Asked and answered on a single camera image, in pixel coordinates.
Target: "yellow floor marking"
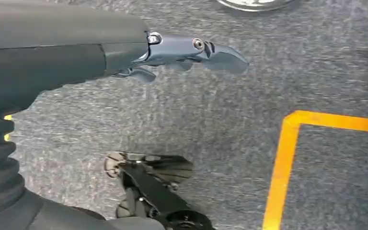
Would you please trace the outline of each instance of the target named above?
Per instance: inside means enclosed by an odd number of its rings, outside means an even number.
[[[263,230],[279,230],[301,124],[368,132],[368,118],[295,111],[283,120],[267,197]]]
[[[7,115],[5,116],[5,120],[12,120],[12,115]],[[5,141],[9,140],[9,134],[5,135]]]

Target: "yellow marking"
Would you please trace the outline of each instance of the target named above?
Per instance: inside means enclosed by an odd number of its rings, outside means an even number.
[[[12,120],[12,115],[7,115],[5,116],[5,120]],[[5,135],[5,141],[9,140],[9,134]]]
[[[279,230],[301,124],[368,132],[368,118],[295,111],[283,119],[263,230]]]

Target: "silver disc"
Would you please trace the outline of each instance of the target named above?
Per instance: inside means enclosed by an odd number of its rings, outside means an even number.
[[[225,6],[250,12],[271,11],[287,6],[294,0],[217,0]]]

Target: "robotic arm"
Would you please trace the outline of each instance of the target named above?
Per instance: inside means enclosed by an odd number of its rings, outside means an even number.
[[[151,31],[134,16],[77,6],[0,0],[0,230],[170,228],[152,218],[98,220],[27,190],[18,174],[19,163],[9,158],[16,146],[4,141],[14,124],[3,118],[27,109],[41,92],[66,84],[108,76],[152,81],[156,76],[140,66],[169,65],[187,70],[193,63],[233,73],[243,72],[249,65],[230,47]],[[130,181],[136,181],[137,174],[129,165],[121,168],[131,175]]]

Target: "round metal object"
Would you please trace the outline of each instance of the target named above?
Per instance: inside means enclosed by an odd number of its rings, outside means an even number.
[[[157,32],[151,32],[147,37],[147,41],[151,45],[155,45],[161,42],[161,34]]]
[[[193,45],[198,50],[203,50],[204,47],[205,47],[204,42],[199,38],[194,38],[193,39]]]
[[[171,184],[169,184],[169,188],[170,188],[171,190],[173,190],[173,191],[177,191],[177,190],[178,190],[178,188],[179,188],[179,186],[178,186],[178,184],[176,184],[176,183],[171,183]]]
[[[294,0],[217,0],[221,4],[249,12],[272,11],[287,6]]]

